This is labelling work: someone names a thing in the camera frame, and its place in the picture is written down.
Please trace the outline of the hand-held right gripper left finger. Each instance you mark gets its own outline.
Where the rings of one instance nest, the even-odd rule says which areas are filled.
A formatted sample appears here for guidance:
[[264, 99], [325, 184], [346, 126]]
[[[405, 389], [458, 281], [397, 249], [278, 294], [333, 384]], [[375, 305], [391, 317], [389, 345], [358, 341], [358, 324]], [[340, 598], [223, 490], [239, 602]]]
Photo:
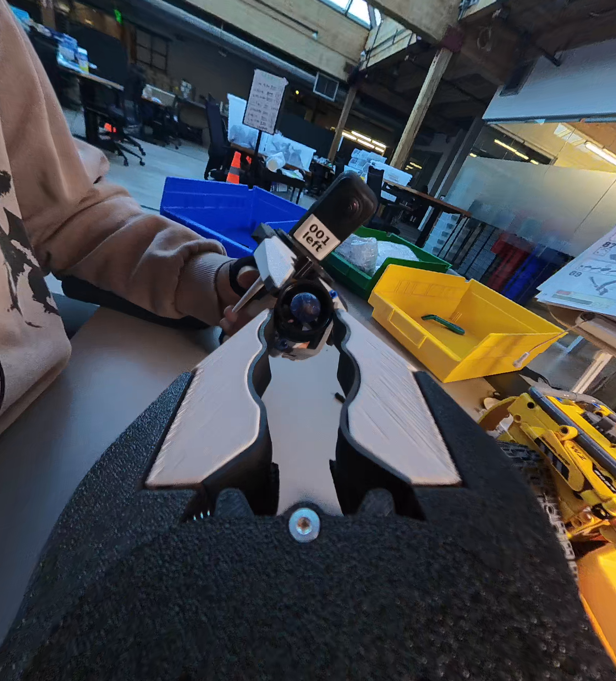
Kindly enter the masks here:
[[208, 354], [154, 451], [149, 490], [192, 489], [197, 512], [238, 489], [253, 512], [277, 512], [277, 464], [262, 397], [271, 379], [272, 314], [262, 312]]

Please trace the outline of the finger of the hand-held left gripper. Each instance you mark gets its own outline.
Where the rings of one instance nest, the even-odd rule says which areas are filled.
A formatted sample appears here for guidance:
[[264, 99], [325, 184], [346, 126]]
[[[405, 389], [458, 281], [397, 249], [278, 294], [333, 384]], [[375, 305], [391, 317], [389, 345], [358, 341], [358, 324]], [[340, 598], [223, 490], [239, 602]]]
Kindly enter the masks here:
[[278, 236], [265, 238], [254, 251], [253, 258], [268, 293], [279, 293], [294, 277], [296, 253]]

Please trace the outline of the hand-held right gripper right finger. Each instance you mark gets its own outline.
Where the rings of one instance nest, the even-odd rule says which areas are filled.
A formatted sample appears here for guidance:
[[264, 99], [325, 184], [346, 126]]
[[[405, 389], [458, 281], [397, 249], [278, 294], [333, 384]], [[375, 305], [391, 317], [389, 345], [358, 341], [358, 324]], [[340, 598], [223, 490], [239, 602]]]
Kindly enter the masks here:
[[345, 515], [367, 497], [421, 515], [416, 492], [463, 482], [420, 386], [402, 355], [344, 310], [335, 313], [341, 406], [335, 450], [335, 491]]

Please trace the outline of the person's left forearm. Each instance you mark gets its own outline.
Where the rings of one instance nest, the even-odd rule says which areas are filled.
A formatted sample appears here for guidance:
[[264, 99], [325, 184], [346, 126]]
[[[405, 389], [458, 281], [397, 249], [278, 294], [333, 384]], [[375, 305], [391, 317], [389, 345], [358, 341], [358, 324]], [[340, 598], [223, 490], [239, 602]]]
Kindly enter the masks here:
[[43, 159], [35, 169], [45, 198], [21, 204], [42, 268], [160, 317], [219, 325], [238, 296], [228, 277], [232, 259], [218, 241], [144, 212], [106, 179], [107, 158], [87, 143], [67, 136]]

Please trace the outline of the grey desk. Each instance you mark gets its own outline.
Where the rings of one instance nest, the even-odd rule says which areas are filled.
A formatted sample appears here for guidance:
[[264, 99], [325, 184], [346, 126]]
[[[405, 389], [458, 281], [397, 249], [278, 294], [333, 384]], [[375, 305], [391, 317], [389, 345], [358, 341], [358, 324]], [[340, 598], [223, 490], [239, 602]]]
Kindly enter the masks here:
[[[219, 329], [164, 328], [99, 309], [71, 340], [65, 370], [0, 436], [0, 645], [39, 554], [77, 485], [99, 456], [182, 373], [218, 346]], [[331, 514], [329, 471], [341, 405], [338, 351], [271, 359], [264, 394], [279, 511], [308, 494]]]

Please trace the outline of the person's left hand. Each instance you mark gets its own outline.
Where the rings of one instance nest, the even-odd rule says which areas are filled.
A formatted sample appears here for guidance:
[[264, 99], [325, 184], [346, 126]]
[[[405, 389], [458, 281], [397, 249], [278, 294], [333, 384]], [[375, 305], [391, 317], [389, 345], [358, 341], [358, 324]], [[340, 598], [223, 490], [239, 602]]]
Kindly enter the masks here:
[[274, 302], [264, 288], [253, 258], [224, 264], [216, 275], [215, 284], [221, 312], [218, 327], [227, 337], [234, 336]]

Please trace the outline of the green storage bin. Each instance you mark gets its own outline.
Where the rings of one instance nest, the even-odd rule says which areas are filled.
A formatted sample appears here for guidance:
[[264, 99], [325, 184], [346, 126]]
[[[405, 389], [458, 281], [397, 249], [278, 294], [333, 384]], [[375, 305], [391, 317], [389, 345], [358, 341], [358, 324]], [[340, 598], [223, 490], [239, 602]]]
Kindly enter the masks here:
[[406, 245], [412, 251], [414, 251], [414, 253], [421, 260], [421, 262], [414, 263], [411, 261], [395, 260], [389, 258], [385, 260], [384, 264], [375, 272], [372, 277], [370, 277], [364, 274], [358, 268], [351, 265], [351, 263], [348, 261], [344, 260], [340, 255], [335, 253], [335, 251], [332, 252], [325, 260], [324, 268], [334, 280], [345, 286], [349, 291], [356, 294], [363, 300], [367, 300], [369, 298], [373, 288], [380, 280], [386, 268], [391, 265], [427, 270], [441, 274], [446, 274], [450, 269], [450, 264], [447, 261], [442, 260], [441, 258], [428, 253], [427, 251], [424, 251], [420, 247], [417, 247], [415, 244], [407, 241], [401, 236], [368, 227], [359, 227], [354, 234], [357, 236], [374, 237], [380, 240]]

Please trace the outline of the blue storage bin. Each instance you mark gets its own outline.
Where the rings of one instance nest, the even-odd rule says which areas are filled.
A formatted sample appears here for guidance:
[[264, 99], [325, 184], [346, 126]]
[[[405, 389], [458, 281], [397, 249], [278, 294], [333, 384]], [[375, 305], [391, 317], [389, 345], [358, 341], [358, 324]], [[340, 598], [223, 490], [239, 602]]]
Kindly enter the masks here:
[[160, 204], [162, 216], [216, 240], [231, 258], [253, 253], [252, 234], [261, 223], [279, 223], [288, 232], [305, 212], [259, 187], [175, 176], [166, 177]]

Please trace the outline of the small yellow storage bin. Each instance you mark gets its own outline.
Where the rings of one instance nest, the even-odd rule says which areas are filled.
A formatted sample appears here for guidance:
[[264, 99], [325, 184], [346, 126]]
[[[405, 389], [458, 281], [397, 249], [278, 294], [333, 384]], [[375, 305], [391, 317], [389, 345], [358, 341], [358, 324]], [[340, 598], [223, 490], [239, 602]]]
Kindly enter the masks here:
[[[471, 279], [391, 265], [368, 299], [372, 318], [444, 383], [511, 372], [548, 349], [563, 330]], [[423, 315], [465, 329], [460, 336]]]

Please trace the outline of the wooden pillar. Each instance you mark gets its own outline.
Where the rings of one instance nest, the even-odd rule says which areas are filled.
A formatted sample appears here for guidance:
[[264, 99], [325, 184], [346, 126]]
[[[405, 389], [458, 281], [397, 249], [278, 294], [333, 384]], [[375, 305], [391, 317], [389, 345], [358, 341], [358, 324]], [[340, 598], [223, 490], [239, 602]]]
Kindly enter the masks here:
[[414, 146], [424, 117], [426, 116], [440, 81], [445, 74], [453, 53], [448, 48], [439, 48], [429, 66], [427, 74], [408, 116], [406, 125], [390, 159], [390, 165], [402, 169]]

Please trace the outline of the green brick separator tool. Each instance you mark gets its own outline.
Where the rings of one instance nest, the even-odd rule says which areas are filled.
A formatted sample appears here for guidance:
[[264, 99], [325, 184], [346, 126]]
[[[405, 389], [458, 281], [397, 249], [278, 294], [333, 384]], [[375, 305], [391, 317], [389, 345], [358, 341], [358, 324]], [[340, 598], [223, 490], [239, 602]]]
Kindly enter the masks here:
[[460, 336], [464, 336], [466, 334], [466, 331], [465, 331], [464, 328], [462, 328], [461, 326], [457, 325], [456, 323], [453, 323], [453, 322], [451, 322], [447, 319], [444, 319], [444, 318], [442, 318], [442, 317], [440, 317], [436, 314], [423, 315], [421, 320], [422, 321], [435, 322], [435, 323], [439, 324], [440, 326], [444, 327], [445, 329], [449, 330], [450, 332], [457, 334], [457, 335], [460, 335]]

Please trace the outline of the white notice board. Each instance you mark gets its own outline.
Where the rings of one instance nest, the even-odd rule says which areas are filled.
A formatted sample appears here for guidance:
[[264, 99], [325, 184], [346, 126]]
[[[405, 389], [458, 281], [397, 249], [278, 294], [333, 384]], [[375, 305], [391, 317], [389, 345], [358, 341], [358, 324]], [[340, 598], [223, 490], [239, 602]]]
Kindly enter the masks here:
[[274, 135], [287, 85], [286, 78], [255, 69], [243, 124], [261, 133]]

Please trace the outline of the stacked storage bins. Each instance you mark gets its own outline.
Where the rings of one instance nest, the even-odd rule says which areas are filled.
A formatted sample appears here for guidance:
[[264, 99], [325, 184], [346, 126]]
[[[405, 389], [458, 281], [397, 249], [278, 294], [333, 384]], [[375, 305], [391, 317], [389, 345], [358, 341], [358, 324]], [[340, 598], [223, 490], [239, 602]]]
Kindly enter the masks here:
[[573, 257], [548, 244], [534, 243], [476, 217], [442, 215], [424, 250], [504, 297], [528, 306], [539, 287]]

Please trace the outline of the book stand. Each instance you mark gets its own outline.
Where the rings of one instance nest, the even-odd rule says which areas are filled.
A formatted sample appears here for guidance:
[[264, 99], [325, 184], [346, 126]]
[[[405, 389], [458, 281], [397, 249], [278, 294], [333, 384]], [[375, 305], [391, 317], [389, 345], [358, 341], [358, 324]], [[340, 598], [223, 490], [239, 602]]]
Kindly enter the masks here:
[[[570, 392], [597, 394], [606, 389], [610, 380], [616, 381], [616, 318], [571, 309], [566, 306], [547, 305], [533, 300], [527, 308], [547, 321], [563, 328], [557, 340], [538, 359], [546, 361], [545, 369], [534, 367], [535, 356], [525, 353], [513, 363], [512, 373], [531, 382], [543, 381], [556, 389]], [[576, 381], [563, 383], [570, 361], [565, 360], [574, 349], [575, 343], [587, 343], [595, 349], [593, 359], [584, 372], [577, 374]]]

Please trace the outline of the person in beige hoodie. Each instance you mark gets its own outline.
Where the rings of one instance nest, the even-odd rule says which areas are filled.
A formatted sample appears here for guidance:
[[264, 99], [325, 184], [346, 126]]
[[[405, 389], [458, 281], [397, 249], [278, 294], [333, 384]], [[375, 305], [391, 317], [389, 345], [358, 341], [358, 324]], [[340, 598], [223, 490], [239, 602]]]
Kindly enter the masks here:
[[0, 1], [0, 434], [57, 378], [71, 346], [25, 224], [46, 149], [72, 137], [31, 41]]

